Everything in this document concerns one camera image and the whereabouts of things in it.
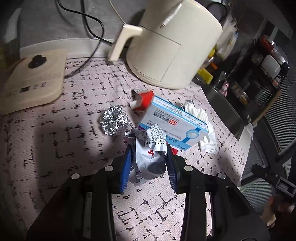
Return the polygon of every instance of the kitchen counter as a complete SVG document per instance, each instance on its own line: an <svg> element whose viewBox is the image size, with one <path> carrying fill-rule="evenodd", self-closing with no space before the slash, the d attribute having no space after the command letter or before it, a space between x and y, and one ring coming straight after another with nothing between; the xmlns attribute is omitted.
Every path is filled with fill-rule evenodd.
<svg viewBox="0 0 296 241"><path fill-rule="evenodd" d="M245 123L242 121L235 109L231 106L227 99L212 86L207 85L196 78L192 81L202 88L208 102L213 107L219 118L235 136L235 138L239 140Z"/></svg>
<svg viewBox="0 0 296 241"><path fill-rule="evenodd" d="M66 71L84 61L68 60ZM5 154L0 159L0 200L24 235L71 174L93 174L123 154L123 134L103 134L98 119L111 105L121 105L137 126L142 115L128 105L134 88L153 90L172 103L193 99L197 108L205 109L216 130L218 154L201 152L195 145L187 151L179 150L178 155L202 173L225 172L239 184L247 156L200 86L191 82L177 91L151 86L132 75L125 60L108 65L106 58L93 58L83 71L65 80L63 94L53 103L2 117L0 150ZM112 200L118 240L179 240L185 195L174 194L167 172L139 187L129 183L124 194L113 195ZM209 233L209 199L207 203Z"/></svg>

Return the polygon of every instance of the bottle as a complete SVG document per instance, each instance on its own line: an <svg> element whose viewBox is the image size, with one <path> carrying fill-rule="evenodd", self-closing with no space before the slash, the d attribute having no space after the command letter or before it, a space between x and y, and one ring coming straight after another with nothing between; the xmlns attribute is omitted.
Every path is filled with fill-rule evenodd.
<svg viewBox="0 0 296 241"><path fill-rule="evenodd" d="M222 86L221 89L219 90L220 93L221 93L224 97L227 96L227 89L228 89L228 87L229 87L229 83L227 82L227 80L225 80L223 86Z"/></svg>
<svg viewBox="0 0 296 241"><path fill-rule="evenodd" d="M217 88L220 82L224 81L225 79L226 79L226 73L224 71L221 71L219 77L214 81L212 87Z"/></svg>

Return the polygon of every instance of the red logo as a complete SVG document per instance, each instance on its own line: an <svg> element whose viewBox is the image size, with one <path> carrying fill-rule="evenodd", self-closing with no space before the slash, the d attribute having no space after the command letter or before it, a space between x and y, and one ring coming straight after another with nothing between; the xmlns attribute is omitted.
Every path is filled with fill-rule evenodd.
<svg viewBox="0 0 296 241"><path fill-rule="evenodd" d="M173 126L174 126L175 124L177 124L177 122L174 121L174 120L170 120L169 123L172 124Z"/></svg>

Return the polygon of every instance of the black power cord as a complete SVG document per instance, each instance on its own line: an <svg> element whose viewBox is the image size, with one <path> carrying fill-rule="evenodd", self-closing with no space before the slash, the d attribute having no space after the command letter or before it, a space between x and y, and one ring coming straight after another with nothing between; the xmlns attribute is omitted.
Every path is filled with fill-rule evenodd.
<svg viewBox="0 0 296 241"><path fill-rule="evenodd" d="M95 18L95 17L93 17L93 16L91 16L91 15L88 15L88 14L86 14L86 13L78 12L78 11L74 11L74 10L71 10L71 9L65 8L65 7L61 4L60 0L55 0L55 1L58 3L58 5L59 5L63 10L68 11L68 12L78 13L78 14L83 15L84 17L91 18L91 19L93 19L93 20L99 22L99 24L100 24L101 27L102 27L101 37L95 36L95 37L97 37L97 38L99 39L99 42L98 42L98 44L97 44L95 50L92 52L91 56L90 56L90 57L89 57L89 58L88 58L88 59L87 59L87 60L86 60L81 66L79 66L76 70L74 70L73 72L71 72L71 73L65 75L65 79L67 79L67 78L72 77L73 75L77 74L77 73L81 70L81 68L83 68L83 67L89 62L89 60L94 56L94 54L95 54L95 52L98 50L98 48L99 48L99 46L100 46L102 40L104 40L104 39L103 39L103 36L104 36L105 29L104 29L104 25L103 25L103 23L101 22L101 20L99 20L99 19L97 19L97 18ZM92 35L94 35L94 33L90 30L89 27L88 27L88 30L90 31L90 33L91 33Z"/></svg>
<svg viewBox="0 0 296 241"><path fill-rule="evenodd" d="M84 0L80 0L80 4L81 4L81 11L82 11L83 14L85 14ZM86 15L82 15L82 17L83 17L83 21L85 22L85 26L87 27L87 30L89 31L89 33L92 36L94 36L95 38L97 38L97 39L99 39L101 41L104 41L107 44L110 44L110 45L113 44L112 42L110 42L110 41L108 41L106 39L100 38L99 36L97 36L96 34L94 34L93 31L89 27L89 24L88 24L87 19L86 19Z"/></svg>

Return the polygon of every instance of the metal bolt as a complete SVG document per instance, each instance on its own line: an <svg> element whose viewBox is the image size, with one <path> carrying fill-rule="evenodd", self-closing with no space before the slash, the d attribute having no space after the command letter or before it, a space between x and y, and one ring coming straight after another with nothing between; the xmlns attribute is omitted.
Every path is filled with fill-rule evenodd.
<svg viewBox="0 0 296 241"><path fill-rule="evenodd" d="M106 172L111 172L111 171L113 171L113 167L112 166L106 166L105 171Z"/></svg>
<svg viewBox="0 0 296 241"><path fill-rule="evenodd" d="M185 171L188 171L188 172L191 172L191 171L193 170L193 167L187 165L187 166L184 167L184 170L185 170Z"/></svg>
<svg viewBox="0 0 296 241"><path fill-rule="evenodd" d="M225 179L226 178L226 174L223 173L223 172L219 172L218 173L218 178Z"/></svg>
<svg viewBox="0 0 296 241"><path fill-rule="evenodd" d="M71 178L74 179L74 180L78 179L79 177L80 177L79 173L74 173L71 176Z"/></svg>

